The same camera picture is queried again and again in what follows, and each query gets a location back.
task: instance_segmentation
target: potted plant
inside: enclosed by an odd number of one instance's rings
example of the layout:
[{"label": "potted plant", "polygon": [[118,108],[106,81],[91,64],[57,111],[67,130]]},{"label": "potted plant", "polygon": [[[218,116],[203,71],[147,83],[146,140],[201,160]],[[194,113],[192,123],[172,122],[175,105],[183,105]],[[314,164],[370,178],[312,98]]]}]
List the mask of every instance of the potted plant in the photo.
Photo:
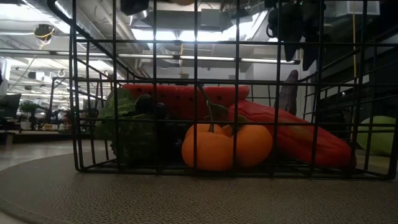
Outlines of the potted plant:
[{"label": "potted plant", "polygon": [[22,112],[21,116],[21,129],[30,130],[32,129],[32,121],[35,119],[36,109],[39,107],[38,104],[31,101],[24,101],[19,110]]}]

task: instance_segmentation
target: wire basket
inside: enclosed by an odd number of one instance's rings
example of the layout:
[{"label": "wire basket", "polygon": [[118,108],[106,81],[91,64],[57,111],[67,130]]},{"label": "wire basket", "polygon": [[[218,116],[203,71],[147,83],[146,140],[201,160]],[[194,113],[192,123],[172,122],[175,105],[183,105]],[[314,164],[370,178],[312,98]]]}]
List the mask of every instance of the wire basket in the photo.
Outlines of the wire basket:
[{"label": "wire basket", "polygon": [[[324,1],[319,1],[320,7],[323,6]],[[368,5],[367,1],[363,1],[363,9],[366,9]],[[283,6],[282,1],[277,3],[277,7],[281,9]],[[367,23],[367,10],[362,11],[361,15],[361,36],[357,43],[338,43],[338,42],[326,42],[324,40],[324,27],[319,27],[319,39],[316,42],[255,42],[246,41],[239,39],[239,26],[236,27],[236,40],[226,41],[207,41],[207,42],[184,42],[180,40],[121,40],[116,38],[116,27],[117,27],[117,10],[116,1],[113,1],[113,38],[112,39],[93,39],[87,32],[78,26],[76,22],[76,0],[73,0],[72,5],[72,18],[67,17],[61,12],[56,6],[55,1],[49,1],[49,7],[51,10],[63,21],[70,25],[70,76],[69,79],[70,89],[70,108],[72,113],[72,133],[73,133],[73,153],[75,156],[75,167],[80,172],[99,172],[99,173],[123,173],[123,174],[157,174],[157,175],[207,175],[207,176],[233,176],[233,177],[282,177],[282,178],[314,178],[314,179],[369,179],[369,180],[391,180],[396,176],[397,170],[397,155],[398,155],[398,119],[395,123],[385,124],[376,123],[373,121],[374,115],[376,115],[376,108],[378,103],[382,103],[386,99],[392,99],[398,96],[397,93],[379,96],[377,90],[382,88],[397,88],[398,84],[394,83],[376,83],[376,73],[380,72],[389,66],[393,66],[396,62],[381,65],[377,59],[378,47],[396,47],[397,44],[383,44],[380,43],[386,36],[391,34],[391,30],[375,35],[371,40],[366,36],[366,23]],[[240,7],[239,0],[236,1],[236,10]],[[156,36],[157,32],[157,4],[154,1],[153,8],[153,36]],[[278,13],[278,19],[280,20],[282,15]],[[239,24],[240,18],[236,18],[236,23]],[[195,36],[198,35],[198,1],[195,1],[195,19],[194,19],[193,30]],[[320,24],[324,23],[324,10],[320,10],[319,15]],[[77,33],[84,37],[84,39],[78,39]],[[193,56],[184,55],[157,55],[157,51],[154,50],[153,54],[120,54],[118,52],[118,44],[153,44],[153,49],[156,49],[157,44],[193,44],[194,54]],[[87,46],[94,45],[102,53],[90,53],[92,47],[87,47],[86,52],[78,52],[78,44],[86,44]],[[112,46],[112,52],[108,51],[104,45]],[[204,58],[198,55],[198,44],[229,44],[235,49],[235,56],[230,58],[218,58],[217,60],[224,60],[234,63],[235,74],[233,80],[226,79],[203,79],[198,77],[198,62],[201,60],[214,60],[213,58]],[[277,60],[276,60],[276,80],[244,80],[239,77],[239,68],[242,63],[256,63],[258,60],[250,60],[250,58],[241,58],[239,55],[240,46],[242,45],[273,45],[277,47]],[[296,46],[309,46],[316,48],[318,52],[318,58],[316,62],[315,71],[301,77],[297,82],[284,82],[281,80],[281,68],[284,66],[283,60],[281,60],[282,47],[286,45]],[[324,65],[325,53],[324,48],[329,47],[351,47],[354,50],[348,54],[329,62]],[[365,53],[369,49],[373,50],[373,60],[365,60]],[[91,58],[103,57],[107,58],[113,63],[113,74],[101,72],[94,66],[89,64]],[[153,61],[153,74],[150,78],[140,77],[136,75],[131,69],[121,62],[121,58],[149,58]],[[328,81],[327,78],[323,77],[323,74],[330,68],[339,66],[341,62],[350,57],[358,57],[358,75],[353,78],[347,79],[342,78],[338,81]],[[157,61],[160,59],[171,58],[174,60],[193,60],[193,78],[191,79],[179,79],[179,78],[161,78],[157,72]],[[78,64],[82,64],[86,67],[86,76],[78,76]],[[127,79],[122,80],[118,78],[118,70],[124,70],[127,73]],[[98,78],[92,78],[89,76],[89,71],[98,73]],[[57,84],[56,80],[53,79],[53,88]],[[106,104],[106,95],[103,90],[104,85],[110,85],[112,90],[116,87],[121,87],[125,84],[134,85],[152,85],[151,91],[146,92],[152,97],[152,104],[154,106],[154,116],[151,119],[124,119],[120,116],[120,92],[113,91],[114,114],[111,118],[99,118],[99,117],[82,117],[82,113],[91,114],[92,108],[103,108]],[[79,90],[79,85],[84,84],[87,91]],[[95,94],[90,91],[94,84]],[[165,119],[158,118],[159,109],[156,104],[161,102],[161,96],[158,94],[159,89],[163,88],[164,85],[186,85],[191,86],[193,89],[193,97],[190,98],[191,105],[193,108],[193,119]],[[202,120],[198,117],[198,110],[201,97],[200,86],[233,86],[234,101],[231,104],[230,110],[232,110],[232,119],[229,121],[207,121]],[[265,105],[267,110],[272,108],[273,117],[271,121],[241,121],[239,120],[239,87],[247,86],[249,93],[246,97],[246,102],[258,103],[259,105]],[[300,102],[302,103],[297,117],[302,118],[302,122],[296,122],[291,120],[285,120],[286,113],[280,110],[280,90],[285,86],[297,87]],[[83,111],[80,108],[79,96],[86,96],[94,101],[87,101],[87,110]],[[361,110],[363,105],[367,105],[369,108],[369,122],[362,123]],[[397,108],[393,109],[393,114],[398,114]],[[96,151],[95,146],[99,141],[94,132],[98,127],[99,123],[113,124],[114,129],[111,130],[114,133],[112,144],[109,139],[104,140],[105,152]],[[121,127],[126,123],[135,125],[134,123],[144,125],[153,125],[153,141],[154,154],[153,159],[144,164],[126,164],[121,158],[124,153],[124,148],[121,146],[122,133],[120,132]],[[198,125],[203,123],[218,123],[222,125],[231,125],[233,130],[233,148],[232,153],[232,166],[231,169],[222,172],[210,172],[203,171],[198,168],[198,137],[197,133]],[[165,124],[172,125],[187,125],[193,126],[193,165],[187,166],[182,160],[172,161],[167,158],[168,155],[164,154],[164,145],[159,141],[162,135],[162,128]],[[237,153],[237,132],[238,126],[242,125],[264,125],[267,126],[272,135],[272,151],[261,164],[250,169],[243,169],[239,166],[239,158]],[[283,138],[287,138],[289,130],[295,129],[300,132],[309,132],[310,144],[301,148],[301,152],[297,152],[296,149],[291,148],[290,145],[284,143]],[[91,153],[89,158],[85,158],[87,154],[83,152],[82,139],[83,135],[90,136]],[[346,162],[344,167],[341,166],[324,166],[321,161],[328,160],[328,153],[325,154],[321,150],[320,144],[322,141],[326,141],[332,134],[333,137],[337,136],[339,139],[344,140],[349,147],[348,156],[346,156]],[[358,144],[358,136],[365,134],[367,136],[367,145],[363,149],[360,149]],[[389,157],[383,159],[387,162],[388,166],[385,170],[373,169],[371,158],[371,141],[372,135],[375,134],[393,134],[392,137],[392,148],[387,149],[390,152]],[[114,153],[110,152],[109,148],[112,147]],[[298,153],[296,156],[286,156],[286,152],[292,152],[292,154]],[[105,154],[104,158],[99,160],[98,154]],[[305,159],[302,159],[300,153],[305,153]]]}]

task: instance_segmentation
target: floor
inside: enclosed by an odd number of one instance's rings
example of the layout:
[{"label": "floor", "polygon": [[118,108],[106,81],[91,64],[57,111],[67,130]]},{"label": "floor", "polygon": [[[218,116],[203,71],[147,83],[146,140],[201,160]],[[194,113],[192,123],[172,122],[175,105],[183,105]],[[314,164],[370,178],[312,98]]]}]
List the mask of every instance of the floor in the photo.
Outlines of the floor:
[{"label": "floor", "polygon": [[[90,150],[90,142],[83,141],[83,150]],[[103,142],[95,142],[95,149],[104,148]],[[50,156],[72,153],[72,141],[43,142],[34,144],[13,144],[0,146],[0,170],[23,162]],[[1,224],[22,224],[19,220],[0,212]]]},{"label": "floor", "polygon": [[[90,142],[83,141],[83,150],[90,150]],[[103,150],[103,141],[95,142],[95,149]],[[12,146],[0,146],[0,170],[7,169],[23,162],[44,157],[57,156],[72,153],[72,141],[43,142],[34,144],[14,144]],[[357,168],[363,168],[364,151],[357,151]],[[369,170],[386,173],[388,170],[389,158],[371,156],[369,160]],[[0,212],[1,224],[21,224],[16,220]]]}]

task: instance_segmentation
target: black wire basket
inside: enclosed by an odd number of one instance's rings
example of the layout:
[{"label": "black wire basket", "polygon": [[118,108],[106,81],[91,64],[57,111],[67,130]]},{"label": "black wire basket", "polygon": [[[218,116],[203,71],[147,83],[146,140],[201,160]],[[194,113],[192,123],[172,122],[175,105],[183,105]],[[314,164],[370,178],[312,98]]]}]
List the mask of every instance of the black wire basket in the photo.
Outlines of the black wire basket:
[{"label": "black wire basket", "polygon": [[[378,34],[368,35],[367,33],[367,1],[363,2],[363,11],[361,15],[361,29],[360,36],[357,43],[346,43],[346,42],[328,42],[324,38],[324,27],[319,26],[318,36],[319,38],[313,42],[288,42],[281,41],[277,42],[255,42],[239,40],[239,26],[236,28],[236,40],[227,41],[208,41],[208,42],[183,42],[180,40],[121,40],[116,38],[116,1],[113,1],[113,38],[112,39],[93,39],[89,33],[85,32],[76,22],[76,0],[73,0],[72,4],[72,18],[66,16],[61,12],[55,5],[56,0],[48,0],[49,8],[64,22],[70,25],[70,76],[66,79],[69,80],[70,89],[70,108],[72,113],[72,133],[73,133],[73,153],[75,156],[75,167],[80,172],[99,172],[99,173],[123,173],[123,174],[157,174],[157,175],[206,175],[206,176],[228,176],[228,177],[280,177],[280,178],[314,178],[314,179],[369,179],[369,180],[391,180],[396,176],[397,170],[397,156],[398,156],[398,119],[395,123],[390,124],[379,124],[373,121],[373,117],[376,114],[378,106],[382,105],[382,102],[386,99],[394,99],[398,96],[398,93],[392,92],[387,95],[377,94],[377,90],[390,88],[395,89],[398,87],[398,83],[376,83],[376,73],[382,69],[393,66],[396,62],[392,63],[379,63],[377,60],[380,57],[377,53],[378,47],[396,47],[397,44],[386,44],[381,43],[386,37],[389,37],[392,32],[395,32],[396,26],[393,28]],[[283,2],[277,3],[278,9],[283,9]],[[153,35],[156,36],[157,32],[157,6],[154,1],[153,8]],[[324,1],[319,1],[319,23],[324,23]],[[236,10],[239,11],[241,7],[239,0],[236,1]],[[282,13],[278,11],[278,21],[282,19]],[[239,24],[239,16],[236,18],[236,23]],[[279,32],[282,28],[281,23],[276,27]],[[195,36],[198,34],[198,1],[195,1],[195,22],[193,25]],[[80,34],[84,39],[78,39],[77,35]],[[164,55],[157,55],[157,51],[153,51],[153,55],[121,55],[118,53],[118,44],[153,44],[153,49],[156,49],[157,44],[193,44],[194,54],[189,60],[193,60],[194,74],[191,79],[180,79],[180,78],[160,78],[157,75],[157,60],[164,57]],[[78,52],[78,44],[87,44],[87,46],[93,45],[102,53],[91,54],[91,47],[86,48],[86,52]],[[112,46],[112,52],[106,50],[104,44]],[[198,56],[198,44],[229,44],[233,45],[236,55],[230,58],[224,58],[219,60],[228,60],[234,63],[235,74],[233,80],[225,79],[202,79],[198,77],[198,61],[207,60]],[[277,60],[276,60],[276,80],[243,80],[239,78],[239,67],[245,61],[239,55],[241,45],[274,45],[277,47]],[[283,46],[296,46],[297,48],[312,48],[317,52],[316,60],[316,71],[305,78],[299,79],[296,82],[284,82],[281,80],[281,67],[284,66],[281,60],[282,47]],[[346,47],[351,48],[350,52],[336,60],[323,64],[325,61],[325,48],[338,48]],[[366,59],[365,54],[370,50],[373,52],[372,59]],[[113,63],[113,74],[108,75],[107,73],[101,72],[88,62],[91,58],[101,55],[102,57],[108,58]],[[150,78],[136,75],[134,71],[129,69],[125,64],[120,61],[123,57],[137,57],[137,58],[151,58],[153,60],[153,74]],[[358,75],[353,78],[342,78],[339,81],[330,81],[323,77],[323,74],[333,67],[340,66],[345,59],[350,57],[358,57]],[[173,55],[172,59],[182,60],[187,59],[182,55]],[[82,78],[78,76],[78,64],[83,64],[86,67],[86,77]],[[124,70],[127,74],[127,79],[118,79],[117,69]],[[89,71],[94,71],[99,74],[99,78],[90,78]],[[57,87],[59,78],[53,78],[52,93],[54,88]],[[95,84],[95,94],[90,91],[91,84]],[[112,96],[106,99],[103,91],[103,85],[109,83],[111,88],[114,90]],[[87,91],[79,90],[79,85],[84,84]],[[152,85],[150,91],[143,92],[150,95],[150,105],[152,105],[153,116],[150,118],[142,119],[128,119],[121,116],[120,101],[119,98],[122,91],[116,91],[116,88],[125,85]],[[162,108],[158,107],[158,103],[162,102],[162,95],[158,93],[165,85],[177,85],[177,86],[190,86],[192,89],[192,96],[188,99],[190,105],[184,105],[191,107],[193,119],[174,119],[165,118],[164,116],[158,116],[162,113]],[[199,104],[203,102],[203,95],[201,93],[201,86],[232,86],[233,88],[233,103],[231,104],[230,119],[229,120],[217,120],[208,121],[203,120],[199,116]],[[259,103],[267,107],[265,109],[272,108],[274,105],[273,117],[269,121],[253,121],[241,120],[241,114],[239,111],[239,88],[247,86],[249,93],[246,97],[245,102]],[[280,90],[284,87],[296,87],[302,94],[304,100],[303,108],[300,110],[300,114],[297,114],[300,118],[294,118],[288,121],[285,120],[285,111],[280,110]],[[256,95],[255,89],[261,88],[267,90],[265,95]],[[89,99],[94,99],[94,102],[88,100],[88,109],[83,111],[80,108],[79,96],[88,96]],[[114,114],[108,117],[100,118],[97,116],[88,116],[83,118],[82,113],[91,114],[91,108],[103,108],[106,106],[107,101],[113,98],[114,104],[112,110]],[[361,123],[361,110],[363,105],[367,105],[369,110],[369,122]],[[392,114],[398,114],[397,108],[392,109]],[[307,120],[308,122],[296,122],[295,119]],[[233,147],[231,148],[231,168],[228,170],[212,172],[199,169],[198,165],[198,133],[199,125],[201,124],[219,124],[219,125],[230,125],[232,129],[231,140]],[[110,139],[102,139],[104,141],[105,152],[96,151],[95,142],[99,141],[96,137],[95,132],[99,124],[110,124],[111,129],[107,129],[113,133],[112,143]],[[126,149],[128,146],[123,146],[125,142],[125,135],[123,135],[123,128],[127,125],[138,127],[138,130],[146,130],[151,127],[153,136],[149,139],[135,139],[132,141],[147,141],[151,142],[153,146],[152,158],[145,162],[138,162],[129,164],[126,162],[124,154],[126,150],[133,151],[134,149]],[[239,165],[239,155],[237,149],[239,127],[243,125],[261,125],[266,126],[272,135],[272,150],[262,163],[255,167],[243,169]],[[189,126],[193,126],[193,163],[191,166],[187,166],[181,159],[180,148],[174,151],[174,154],[170,155],[170,150],[166,150],[168,147],[165,143],[167,139],[164,138],[164,132],[170,131],[167,128],[182,128],[187,129]],[[289,130],[292,128],[298,128],[298,130],[304,130],[303,132],[309,131],[311,138],[306,145],[302,145],[301,149],[305,151],[306,156],[302,157],[292,156],[288,153],[286,156],[285,152],[296,153],[297,150],[292,149],[292,144],[286,144],[283,138],[289,135]],[[371,162],[371,141],[372,135],[375,134],[393,134],[392,137],[392,148],[387,149],[389,153],[388,157],[383,159],[386,161],[387,167],[384,170],[373,169]],[[83,134],[89,134],[91,143],[91,154],[89,159],[85,159],[85,153],[83,152],[82,136]],[[367,145],[360,149],[358,144],[358,136],[367,136]],[[343,166],[324,165],[321,160],[327,161],[328,157],[332,157],[329,154],[324,154],[321,149],[320,143],[326,141],[328,136],[331,137],[328,141],[336,142],[344,141],[344,145],[348,146],[346,150],[345,158],[341,158],[344,161]],[[98,160],[98,153],[105,153],[104,159]]]}]

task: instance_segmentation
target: gray carpet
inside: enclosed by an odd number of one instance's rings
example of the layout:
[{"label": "gray carpet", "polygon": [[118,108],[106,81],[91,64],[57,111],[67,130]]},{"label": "gray carpet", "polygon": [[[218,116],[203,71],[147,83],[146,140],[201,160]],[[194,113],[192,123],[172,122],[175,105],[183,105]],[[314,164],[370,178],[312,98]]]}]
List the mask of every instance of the gray carpet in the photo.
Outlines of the gray carpet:
[{"label": "gray carpet", "polygon": [[81,174],[72,155],[0,172],[0,210],[29,223],[398,223],[396,182]]}]

